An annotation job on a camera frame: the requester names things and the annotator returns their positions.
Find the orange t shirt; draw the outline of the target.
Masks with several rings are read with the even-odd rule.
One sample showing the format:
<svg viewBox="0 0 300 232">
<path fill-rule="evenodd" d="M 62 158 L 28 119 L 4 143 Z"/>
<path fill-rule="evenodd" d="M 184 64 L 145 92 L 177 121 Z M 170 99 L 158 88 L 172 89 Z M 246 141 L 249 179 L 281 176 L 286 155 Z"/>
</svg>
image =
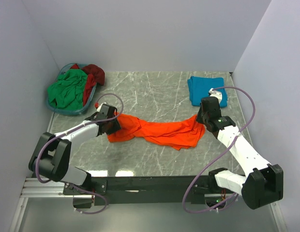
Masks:
<svg viewBox="0 0 300 232">
<path fill-rule="evenodd" d="M 179 122 L 148 122 L 138 117 L 121 114 L 121 129 L 107 138 L 109 142 L 126 142 L 133 138 L 169 146 L 175 150 L 194 148 L 205 134 L 204 125 L 196 121 L 196 115 Z"/>
</svg>

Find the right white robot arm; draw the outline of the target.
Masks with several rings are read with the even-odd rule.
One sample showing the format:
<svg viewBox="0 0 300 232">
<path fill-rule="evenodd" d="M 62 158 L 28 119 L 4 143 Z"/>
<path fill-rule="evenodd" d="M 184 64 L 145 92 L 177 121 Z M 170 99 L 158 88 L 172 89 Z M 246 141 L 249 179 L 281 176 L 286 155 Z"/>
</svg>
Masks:
<svg viewBox="0 0 300 232">
<path fill-rule="evenodd" d="M 257 209 L 279 201 L 284 194 L 284 172 L 280 165 L 272 165 L 249 144 L 235 122 L 221 114 L 219 100 L 205 97 L 196 120 L 229 149 L 244 171 L 244 175 L 232 173 L 226 168 L 209 172 L 208 189 L 218 193 L 223 188 L 243 197 L 247 206 Z"/>
</svg>

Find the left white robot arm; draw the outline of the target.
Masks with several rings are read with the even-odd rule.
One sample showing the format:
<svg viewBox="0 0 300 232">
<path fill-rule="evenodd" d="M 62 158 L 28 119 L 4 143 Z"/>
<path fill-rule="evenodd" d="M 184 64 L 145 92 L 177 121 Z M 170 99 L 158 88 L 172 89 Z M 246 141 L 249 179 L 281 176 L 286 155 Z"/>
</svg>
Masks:
<svg viewBox="0 0 300 232">
<path fill-rule="evenodd" d="M 56 134 L 43 133 L 29 161 L 29 170 L 37 177 L 74 185 L 80 194 L 89 193 L 93 189 L 91 174 L 70 165 L 71 152 L 89 139 L 119 131 L 117 114 L 116 107 L 103 103 L 79 125 Z"/>
</svg>

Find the folded blue t shirt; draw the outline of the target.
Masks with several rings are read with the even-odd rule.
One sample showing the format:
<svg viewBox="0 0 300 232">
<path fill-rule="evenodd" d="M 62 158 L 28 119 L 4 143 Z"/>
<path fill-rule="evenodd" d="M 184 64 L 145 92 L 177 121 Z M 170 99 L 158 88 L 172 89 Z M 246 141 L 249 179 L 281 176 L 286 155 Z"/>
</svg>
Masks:
<svg viewBox="0 0 300 232">
<path fill-rule="evenodd" d="M 187 80 L 187 85 L 192 106 L 200 106 L 201 99 L 209 96 L 209 90 L 211 88 L 224 86 L 224 79 L 222 77 L 205 78 L 191 76 Z"/>
</svg>

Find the dark red t shirt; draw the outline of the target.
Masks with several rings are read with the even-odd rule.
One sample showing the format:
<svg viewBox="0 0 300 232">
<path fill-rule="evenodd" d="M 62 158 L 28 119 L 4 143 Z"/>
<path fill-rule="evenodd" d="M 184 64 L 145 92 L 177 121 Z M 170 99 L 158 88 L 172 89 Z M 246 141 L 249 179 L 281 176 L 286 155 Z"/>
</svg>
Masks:
<svg viewBox="0 0 300 232">
<path fill-rule="evenodd" d="M 94 64 L 89 64 L 81 68 L 81 70 L 88 76 L 83 91 L 83 106 L 85 106 L 93 87 L 96 84 L 101 86 L 105 84 L 105 72 Z"/>
</svg>

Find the green t shirt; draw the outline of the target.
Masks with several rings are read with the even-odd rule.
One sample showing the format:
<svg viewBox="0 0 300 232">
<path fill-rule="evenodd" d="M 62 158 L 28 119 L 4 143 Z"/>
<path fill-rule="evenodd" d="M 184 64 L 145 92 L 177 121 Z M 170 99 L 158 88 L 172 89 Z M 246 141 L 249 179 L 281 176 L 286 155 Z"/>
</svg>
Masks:
<svg viewBox="0 0 300 232">
<path fill-rule="evenodd" d="M 80 69 L 69 69 L 47 88 L 51 107 L 62 110 L 79 110 L 83 107 L 83 92 L 88 75 Z"/>
</svg>

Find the blue plastic basket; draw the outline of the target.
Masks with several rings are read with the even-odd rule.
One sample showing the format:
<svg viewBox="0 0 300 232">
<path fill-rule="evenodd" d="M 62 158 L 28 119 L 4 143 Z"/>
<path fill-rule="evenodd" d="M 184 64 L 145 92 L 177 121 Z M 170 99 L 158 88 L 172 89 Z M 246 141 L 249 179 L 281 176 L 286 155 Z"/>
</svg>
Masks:
<svg viewBox="0 0 300 232">
<path fill-rule="evenodd" d="M 85 67 L 86 65 L 85 64 L 79 64 L 79 63 L 70 63 L 70 64 L 67 64 L 65 65 L 59 72 L 59 74 L 57 75 L 57 78 L 61 75 L 61 74 L 64 74 L 65 72 L 67 72 L 69 69 L 80 69 Z M 83 106 L 81 109 L 79 110 L 62 110 L 62 109 L 56 109 L 56 108 L 53 108 L 50 106 L 49 102 L 48 102 L 48 94 L 47 94 L 47 97 L 46 97 L 46 100 L 45 100 L 45 103 L 46 103 L 46 106 L 49 110 L 55 112 L 55 113 L 58 113 L 58 114 L 61 114 L 61 115 L 80 115 L 82 114 L 83 112 L 85 112 L 87 110 L 87 108 L 89 107 L 90 105 L 90 102 L 93 98 L 93 95 L 95 93 L 95 90 L 96 90 L 96 85 L 93 87 L 91 93 L 90 93 L 90 97 L 86 103 L 85 106 Z"/>
</svg>

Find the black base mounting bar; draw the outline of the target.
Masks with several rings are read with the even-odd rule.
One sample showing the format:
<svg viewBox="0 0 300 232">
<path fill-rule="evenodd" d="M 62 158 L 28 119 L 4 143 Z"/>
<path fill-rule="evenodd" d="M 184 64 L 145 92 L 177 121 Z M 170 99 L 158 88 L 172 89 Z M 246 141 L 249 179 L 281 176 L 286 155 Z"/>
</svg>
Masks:
<svg viewBox="0 0 300 232">
<path fill-rule="evenodd" d="M 130 176 L 93 177 L 92 192 L 107 199 L 109 204 L 181 203 L 194 176 Z M 194 183 L 186 202 L 205 204 L 206 198 L 220 197 L 232 191 L 217 187 L 210 177 L 202 175 Z"/>
</svg>

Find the aluminium frame rail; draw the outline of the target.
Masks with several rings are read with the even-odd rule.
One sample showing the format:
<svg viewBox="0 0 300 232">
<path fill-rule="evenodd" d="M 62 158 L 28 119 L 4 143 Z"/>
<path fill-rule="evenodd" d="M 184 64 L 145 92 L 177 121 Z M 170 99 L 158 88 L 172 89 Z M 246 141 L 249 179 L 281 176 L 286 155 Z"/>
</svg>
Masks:
<svg viewBox="0 0 300 232">
<path fill-rule="evenodd" d="M 89 195 L 65 195 L 65 184 L 61 182 L 40 183 L 36 178 L 26 178 L 19 197 L 17 208 L 9 228 L 10 232 L 17 232 L 20 229 L 25 209 L 30 198 L 89 198 Z M 274 217 L 275 226 L 279 232 L 288 231 L 283 213 L 278 202 L 270 204 L 271 213 Z"/>
</svg>

